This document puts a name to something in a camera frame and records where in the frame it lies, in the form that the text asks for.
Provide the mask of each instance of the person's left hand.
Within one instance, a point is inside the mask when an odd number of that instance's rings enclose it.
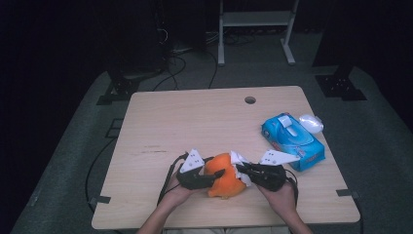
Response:
[[[166,194],[164,195],[164,198],[162,199],[161,204],[165,204],[168,206],[171,206],[172,208],[176,208],[180,205],[182,205],[186,200],[194,193],[200,192],[203,189],[187,189],[185,187],[182,187],[179,184],[178,179],[176,178],[176,173],[175,172],[171,177],[169,181],[168,188],[166,190]]]

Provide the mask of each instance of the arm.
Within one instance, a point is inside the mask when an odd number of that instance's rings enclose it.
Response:
[[[286,182],[277,192],[272,192],[259,185],[257,187],[264,194],[273,211],[282,218],[292,233],[313,233],[295,209],[294,190],[289,182]]]
[[[192,194],[200,191],[200,189],[189,190],[178,184],[179,181],[175,173],[170,179],[167,194],[165,194],[161,203],[155,211],[149,215],[148,219],[146,219],[136,234],[160,234],[167,218],[175,208],[183,204]]]

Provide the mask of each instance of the table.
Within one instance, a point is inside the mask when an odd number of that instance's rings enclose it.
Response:
[[[282,112],[296,118],[313,114],[299,87],[134,94],[100,194],[110,202],[97,204],[93,227],[140,227],[156,207],[169,165],[192,148],[204,158],[235,150],[258,162],[272,148],[260,134],[261,125]],[[294,172],[300,191],[298,213],[306,223],[357,222],[352,197],[337,195],[336,190],[347,185],[328,144],[322,134],[316,137],[325,146],[326,159],[308,171]],[[197,193],[175,210],[166,228],[266,225],[283,222],[253,185],[228,200]]]

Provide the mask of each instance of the blue tissue box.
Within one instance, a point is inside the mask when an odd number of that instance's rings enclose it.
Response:
[[[288,113],[265,121],[261,133],[276,150],[298,155],[301,158],[299,161],[289,163],[298,172],[307,170],[325,159],[324,145]]]

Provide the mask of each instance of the gray floor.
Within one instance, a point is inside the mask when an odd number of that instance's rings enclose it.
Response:
[[[325,97],[315,79],[335,67],[312,67],[321,34],[297,34],[291,50],[297,63],[286,63],[280,35],[256,36],[241,47],[226,47],[226,65],[218,67],[211,87],[300,86],[314,112],[349,188],[360,196],[364,233],[411,233],[413,230],[413,136],[380,94],[372,78],[355,68],[350,78],[367,100],[342,101]],[[217,48],[208,48],[215,56]],[[207,89],[214,73],[212,56],[203,52],[180,56],[185,69],[176,75],[179,90]],[[170,60],[171,72],[182,67]],[[146,80],[140,92],[152,91],[168,73]],[[114,233],[91,227],[93,213],[86,203],[85,181],[112,120],[125,116],[128,102],[96,105],[109,84],[102,73],[86,93],[13,233]],[[171,79],[157,91],[173,90]],[[89,177],[91,197],[99,195],[115,142],[109,143]],[[315,233],[359,233],[359,223],[311,225]],[[134,230],[122,230],[133,233]]]

